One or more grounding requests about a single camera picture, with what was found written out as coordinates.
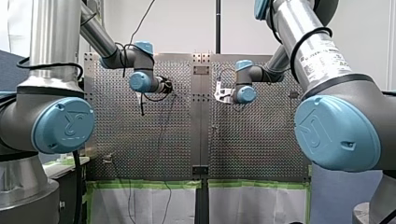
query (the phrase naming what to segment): sticker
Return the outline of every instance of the sticker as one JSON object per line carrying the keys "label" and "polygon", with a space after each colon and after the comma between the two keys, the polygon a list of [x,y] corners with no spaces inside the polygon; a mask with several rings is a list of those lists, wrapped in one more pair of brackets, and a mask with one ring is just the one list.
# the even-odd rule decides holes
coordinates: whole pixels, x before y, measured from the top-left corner
{"label": "sticker", "polygon": [[352,72],[340,50],[332,41],[323,41],[320,47],[301,57],[300,63],[308,76],[309,82],[318,81],[324,77],[342,76],[343,73],[339,71]]}

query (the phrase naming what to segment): perforated metal panel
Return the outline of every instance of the perforated metal panel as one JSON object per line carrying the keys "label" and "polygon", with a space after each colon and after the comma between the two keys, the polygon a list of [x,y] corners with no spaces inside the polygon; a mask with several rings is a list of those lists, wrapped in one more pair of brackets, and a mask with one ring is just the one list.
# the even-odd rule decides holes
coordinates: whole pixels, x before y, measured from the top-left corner
{"label": "perforated metal panel", "polygon": [[[96,54],[86,54],[85,60],[86,98],[96,116],[86,146],[96,154],[89,179],[191,178],[191,55],[155,56],[155,74],[173,80],[175,93],[158,103],[147,102],[145,116],[129,88],[132,70],[122,77],[122,69],[104,69]],[[104,162],[109,155],[113,162]]]}
{"label": "perforated metal panel", "polygon": [[[217,76],[221,75],[223,87],[233,86],[234,65],[243,59],[263,64],[269,58],[212,56],[212,94]],[[306,181],[308,160],[299,149],[293,131],[294,112],[302,90],[291,74],[281,83],[253,86],[258,96],[251,105],[211,103],[209,177]],[[291,92],[299,92],[300,97],[290,98]]]}

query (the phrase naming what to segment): black pole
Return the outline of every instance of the black pole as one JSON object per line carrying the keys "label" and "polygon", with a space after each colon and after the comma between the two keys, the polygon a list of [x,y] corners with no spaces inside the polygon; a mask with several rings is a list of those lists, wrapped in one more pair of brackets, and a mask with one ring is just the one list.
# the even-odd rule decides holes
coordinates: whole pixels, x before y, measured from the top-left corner
{"label": "black pole", "polygon": [[221,54],[221,0],[216,0],[216,53]]}

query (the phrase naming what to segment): blue joint cap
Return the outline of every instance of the blue joint cap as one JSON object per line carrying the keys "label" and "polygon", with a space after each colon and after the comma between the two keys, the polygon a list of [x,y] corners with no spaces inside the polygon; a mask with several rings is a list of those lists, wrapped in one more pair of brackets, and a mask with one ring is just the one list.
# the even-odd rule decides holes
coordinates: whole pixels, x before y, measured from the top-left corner
{"label": "blue joint cap", "polygon": [[297,141],[306,157],[335,171],[373,169],[381,155],[375,127],[358,108],[334,96],[313,96],[297,108]]}
{"label": "blue joint cap", "polygon": [[250,104],[256,99],[256,97],[257,92],[251,86],[242,87],[236,94],[238,103],[243,105]]}
{"label": "blue joint cap", "polygon": [[93,126],[93,110],[85,100],[63,98],[38,116],[32,130],[32,143],[42,153],[69,153],[88,141]]}
{"label": "blue joint cap", "polygon": [[129,86],[138,92],[148,92],[151,88],[151,80],[146,73],[134,72],[129,79]]}
{"label": "blue joint cap", "polygon": [[254,3],[254,17],[256,20],[265,21],[268,4],[268,0],[256,0]]}
{"label": "blue joint cap", "polygon": [[235,70],[237,72],[239,72],[242,69],[245,69],[247,67],[251,67],[253,66],[253,62],[251,60],[242,60],[242,61],[238,61],[235,64]]}
{"label": "blue joint cap", "polygon": [[136,42],[134,42],[134,44],[138,48],[140,48],[143,51],[145,51],[146,53],[149,53],[151,55],[154,54],[154,49],[153,49],[152,44],[150,42],[148,42],[148,41],[136,41]]}

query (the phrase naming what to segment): robotic arm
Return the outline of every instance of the robotic arm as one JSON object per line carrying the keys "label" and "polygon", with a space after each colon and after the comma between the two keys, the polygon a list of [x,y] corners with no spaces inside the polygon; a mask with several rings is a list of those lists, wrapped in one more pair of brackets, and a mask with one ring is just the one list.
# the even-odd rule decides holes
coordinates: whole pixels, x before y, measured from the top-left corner
{"label": "robotic arm", "polygon": [[354,73],[334,45],[332,31],[323,24],[330,21],[337,4],[337,0],[257,0],[256,18],[267,20],[283,45],[264,68],[238,62],[235,88],[224,90],[218,83],[215,96],[228,104],[253,102],[256,92],[251,83],[281,81],[283,74],[274,71],[284,70],[289,58],[290,70],[304,90],[295,114],[295,134],[308,159],[329,170],[394,170],[395,99],[384,96],[369,76]]}
{"label": "robotic arm", "polygon": [[172,83],[153,75],[149,42],[118,49],[80,0],[35,0],[32,21],[30,62],[20,64],[29,77],[16,92],[0,92],[0,220],[56,224],[59,186],[47,179],[37,154],[75,152],[91,136],[94,114],[77,79],[80,33],[103,67],[134,68],[134,91],[169,93]]}
{"label": "robotic arm", "polygon": [[153,74],[153,47],[149,42],[138,41],[120,50],[92,15],[94,14],[90,9],[81,4],[81,35],[99,53],[104,68],[134,68],[129,81],[134,91],[141,93],[170,93],[172,91],[170,80],[165,77],[155,77]]}

